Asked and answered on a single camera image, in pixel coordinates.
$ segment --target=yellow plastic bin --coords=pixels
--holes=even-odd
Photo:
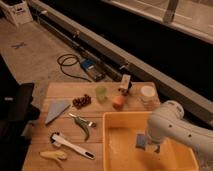
[[[104,171],[198,171],[191,148],[167,138],[160,153],[136,148],[149,112],[109,112],[103,117]]]

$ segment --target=black surface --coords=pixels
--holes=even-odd
[[[213,101],[213,45],[98,0],[42,0]]]

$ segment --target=small box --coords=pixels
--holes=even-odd
[[[5,17],[16,27],[33,21],[32,15],[25,1],[16,5],[7,5],[0,0],[0,7],[4,12]]]

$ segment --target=white object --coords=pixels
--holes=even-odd
[[[73,149],[74,151],[76,151],[77,153],[89,158],[89,159],[95,159],[95,155],[92,154],[91,152],[89,152],[88,150],[80,147],[80,146],[77,146],[77,145],[74,145],[72,143],[70,143],[69,141],[65,140],[63,137],[57,135],[57,134],[54,134],[52,136],[52,139],[55,140],[57,143],[59,144],[62,144],[62,145],[65,145],[67,147],[70,147],[71,149]]]
[[[4,12],[7,20],[13,23],[16,27],[19,27],[21,24],[33,21],[32,15],[25,1],[10,6],[0,0],[0,7]]]
[[[142,86],[140,89],[140,93],[141,93],[141,100],[143,102],[149,102],[154,100],[155,96],[156,96],[156,91],[154,89],[154,87],[152,86]]]
[[[147,142],[159,145],[170,137],[198,151],[213,156],[213,131],[183,120],[184,110],[176,101],[167,101],[148,117]]]

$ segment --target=green object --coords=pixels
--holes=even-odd
[[[86,123],[84,121],[82,121],[79,117],[75,117],[74,121],[75,121],[75,124],[77,124],[78,126],[80,126],[83,129],[83,131],[85,133],[84,141],[87,141],[89,139],[90,135],[89,135],[89,130],[87,128]]]
[[[103,102],[106,100],[106,87],[97,86],[95,88],[96,98],[99,102]]]

